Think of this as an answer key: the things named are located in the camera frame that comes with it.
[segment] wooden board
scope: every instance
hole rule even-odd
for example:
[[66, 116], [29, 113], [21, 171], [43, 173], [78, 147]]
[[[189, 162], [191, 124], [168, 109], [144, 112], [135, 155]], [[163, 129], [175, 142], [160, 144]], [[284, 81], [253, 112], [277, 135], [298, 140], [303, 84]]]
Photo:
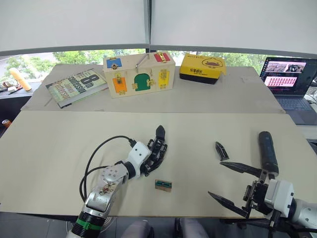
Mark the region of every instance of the wooden board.
[[[78, 215], [79, 182], [93, 150], [115, 135], [147, 143], [160, 124], [168, 143], [163, 163], [148, 177], [129, 181], [112, 215], [237, 217], [207, 191], [242, 206], [255, 177], [219, 165], [214, 143], [225, 147], [230, 161], [259, 167], [263, 130], [273, 137], [278, 178], [294, 184], [295, 198], [317, 202], [316, 155], [288, 115], [22, 111], [0, 139], [0, 210]], [[129, 151], [127, 141], [117, 139], [102, 147], [91, 168], [124, 160]], [[155, 189], [155, 179], [172, 182], [172, 191]]]

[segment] laptop screen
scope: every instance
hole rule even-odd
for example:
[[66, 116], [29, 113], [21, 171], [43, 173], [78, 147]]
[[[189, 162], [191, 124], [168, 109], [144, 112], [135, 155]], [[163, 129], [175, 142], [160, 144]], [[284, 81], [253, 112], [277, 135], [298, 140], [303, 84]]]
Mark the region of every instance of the laptop screen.
[[304, 96], [317, 75], [317, 59], [267, 57], [260, 77], [275, 96]]

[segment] laptop keyboard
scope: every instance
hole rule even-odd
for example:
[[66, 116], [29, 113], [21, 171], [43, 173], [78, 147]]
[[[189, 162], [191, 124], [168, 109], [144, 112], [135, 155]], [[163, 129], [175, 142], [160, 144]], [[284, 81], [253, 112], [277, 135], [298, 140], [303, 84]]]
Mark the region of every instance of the laptop keyboard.
[[285, 110], [311, 111], [309, 103], [303, 98], [276, 98]]

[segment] yellow cylinder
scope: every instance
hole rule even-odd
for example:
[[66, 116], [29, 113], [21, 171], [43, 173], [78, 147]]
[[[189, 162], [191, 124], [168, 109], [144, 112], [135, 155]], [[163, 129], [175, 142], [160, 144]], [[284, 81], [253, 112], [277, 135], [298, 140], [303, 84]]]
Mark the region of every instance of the yellow cylinder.
[[25, 91], [29, 91], [32, 89], [30, 84], [27, 81], [25, 81], [22, 74], [16, 68], [9, 69], [9, 72], [14, 77], [14, 79], [21, 84]]

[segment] green band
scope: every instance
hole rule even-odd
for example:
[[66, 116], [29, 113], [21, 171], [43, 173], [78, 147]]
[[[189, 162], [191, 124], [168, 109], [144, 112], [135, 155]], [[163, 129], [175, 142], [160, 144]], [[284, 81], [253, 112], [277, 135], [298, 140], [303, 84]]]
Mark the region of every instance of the green band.
[[102, 228], [102, 226], [97, 226], [97, 225], [91, 224], [90, 222], [85, 222], [83, 220], [80, 220], [79, 218], [77, 218], [76, 223], [81, 225], [83, 227], [83, 229], [85, 229], [85, 230], [97, 230], [97, 231], [100, 231], [101, 228]]

